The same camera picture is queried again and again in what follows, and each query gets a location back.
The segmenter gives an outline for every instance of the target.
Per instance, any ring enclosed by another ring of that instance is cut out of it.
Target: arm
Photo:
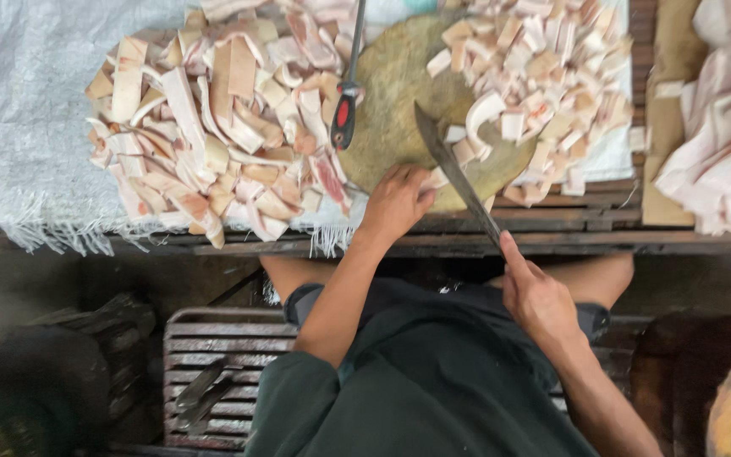
[[[569,289],[524,260],[509,234],[503,304],[552,362],[571,399],[572,419],[603,455],[662,455],[659,443],[599,366],[577,323]]]
[[[430,174],[417,166],[394,165],[382,177],[352,244],[300,328],[293,350],[340,366],[354,341],[377,265],[433,204],[434,192],[419,195],[421,182]]]

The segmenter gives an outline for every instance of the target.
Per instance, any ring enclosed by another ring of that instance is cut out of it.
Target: cardboard
[[[679,99],[654,99],[656,85],[663,81],[698,78],[708,53],[695,33],[693,16],[700,0],[659,0],[656,11],[654,68],[647,81],[647,125],[652,131],[646,151],[642,223],[645,225],[692,226],[695,217],[658,192],[653,180],[667,157],[684,143],[684,124]]]

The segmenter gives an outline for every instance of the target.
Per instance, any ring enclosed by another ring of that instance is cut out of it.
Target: shorts
[[[322,291],[320,284],[304,284],[292,292],[283,307],[286,321],[301,327]],[[358,329],[366,326],[377,313],[398,303],[460,306],[493,328],[513,321],[503,306],[503,291],[492,286],[465,284],[451,292],[439,293],[395,278],[374,278],[365,298]],[[580,328],[589,341],[594,341],[608,326],[610,311],[597,303],[576,303],[576,306]]]

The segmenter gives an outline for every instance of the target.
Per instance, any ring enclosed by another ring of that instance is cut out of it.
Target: leg
[[[575,303],[597,303],[610,310],[634,277],[634,255],[629,252],[609,254],[543,268],[543,272],[568,286]],[[501,278],[493,278],[487,285],[500,288]]]
[[[326,285],[337,264],[323,260],[261,256],[258,258],[281,298],[281,304],[300,286],[310,283]]]

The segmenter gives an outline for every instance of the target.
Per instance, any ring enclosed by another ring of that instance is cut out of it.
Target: pile of pork skin
[[[494,0],[470,9],[476,16],[442,34],[447,48],[427,66],[431,77],[460,72],[477,99],[465,126],[447,133],[459,163],[489,157],[478,128],[491,122],[518,145],[537,138],[525,182],[505,197],[531,206],[563,179],[563,194],[583,195],[583,159],[633,115],[619,84],[633,40],[616,10],[597,0]]]
[[[324,196],[348,214],[328,128],[352,8],[281,2],[264,19],[261,4],[206,0],[179,30],[126,36],[86,88],[90,160],[116,178],[132,221],[189,226],[220,248],[228,217],[274,241]]]
[[[698,80],[665,82],[677,96],[685,138],[665,162],[656,189],[695,213],[701,234],[731,232],[731,0],[704,0],[694,26],[713,49]]]

